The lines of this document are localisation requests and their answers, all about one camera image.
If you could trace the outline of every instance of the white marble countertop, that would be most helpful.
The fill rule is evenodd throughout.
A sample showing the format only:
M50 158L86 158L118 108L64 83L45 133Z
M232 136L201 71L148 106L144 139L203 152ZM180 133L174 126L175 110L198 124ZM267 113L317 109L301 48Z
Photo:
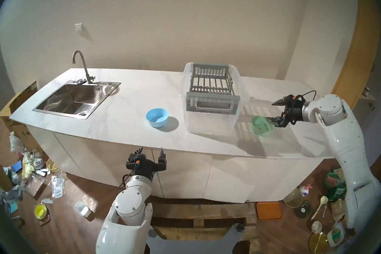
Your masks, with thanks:
M250 128L253 115L280 115L282 107L271 106L271 102L288 94L310 91L301 83L243 77L251 100L244 106L233 134L200 136L186 131L180 97L182 73L102 68L88 71L96 81L121 84L87 119L33 111L67 81L83 78L82 68L71 68L45 85L20 106L11 119L78 137L171 150L259 158L334 157L319 124L289 124L286 128L275 128L266 138L258 137ZM155 129L145 115L157 107L168 110L171 118L165 127Z

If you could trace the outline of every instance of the light blue bowl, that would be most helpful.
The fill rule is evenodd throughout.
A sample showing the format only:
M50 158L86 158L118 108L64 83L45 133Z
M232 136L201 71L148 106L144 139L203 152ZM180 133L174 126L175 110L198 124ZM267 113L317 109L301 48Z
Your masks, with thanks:
M168 121L168 112L163 108L154 108L146 114L146 119L152 127L163 127Z

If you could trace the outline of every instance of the wooden pallet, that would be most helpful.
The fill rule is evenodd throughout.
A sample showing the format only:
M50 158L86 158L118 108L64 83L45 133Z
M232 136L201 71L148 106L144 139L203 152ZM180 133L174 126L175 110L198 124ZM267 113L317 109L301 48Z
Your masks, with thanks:
M237 218L243 219L245 232L242 241L250 242L250 254L260 251L257 216L254 203L245 204L160 204L153 203L153 219L155 217L168 219L192 219L192 228L156 226L152 227L162 237L168 240L219 240L231 225L237 223ZM204 227L205 220L230 219L228 227Z

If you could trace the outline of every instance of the stainless steel sink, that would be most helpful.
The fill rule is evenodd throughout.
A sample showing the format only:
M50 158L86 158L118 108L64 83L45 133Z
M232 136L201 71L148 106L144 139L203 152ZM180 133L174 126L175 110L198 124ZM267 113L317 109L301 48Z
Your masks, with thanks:
M85 83L80 85L75 81L68 81L45 98L33 110L35 112L87 119L119 85L118 82Z

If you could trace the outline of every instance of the gray dish rack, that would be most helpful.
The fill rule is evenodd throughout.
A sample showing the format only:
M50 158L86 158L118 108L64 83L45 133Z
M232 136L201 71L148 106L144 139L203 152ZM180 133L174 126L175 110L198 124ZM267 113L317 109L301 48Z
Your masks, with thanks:
M228 65L193 64L186 110L235 115L241 97L234 94Z

